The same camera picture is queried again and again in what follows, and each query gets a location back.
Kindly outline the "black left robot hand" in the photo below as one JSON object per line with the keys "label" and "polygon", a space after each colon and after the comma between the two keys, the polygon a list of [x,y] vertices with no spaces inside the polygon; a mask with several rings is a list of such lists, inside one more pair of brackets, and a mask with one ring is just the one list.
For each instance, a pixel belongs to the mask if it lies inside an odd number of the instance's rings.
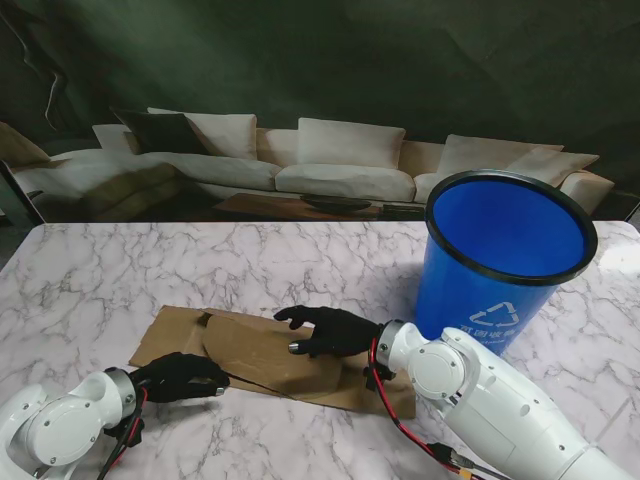
{"label": "black left robot hand", "polygon": [[228,374],[207,357],[173,352],[129,374],[153,403],[214,397],[230,386]]}

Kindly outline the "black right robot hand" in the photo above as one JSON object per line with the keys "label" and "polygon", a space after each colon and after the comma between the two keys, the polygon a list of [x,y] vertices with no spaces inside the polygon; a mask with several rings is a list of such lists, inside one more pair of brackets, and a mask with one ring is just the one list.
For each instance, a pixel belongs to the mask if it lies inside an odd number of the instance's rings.
{"label": "black right robot hand", "polygon": [[384,324],[374,323],[349,311],[330,307],[287,307],[274,314],[277,321],[289,322],[290,330],[298,330],[305,323],[313,325],[311,337],[292,342],[293,355],[331,355],[350,357],[369,350]]}

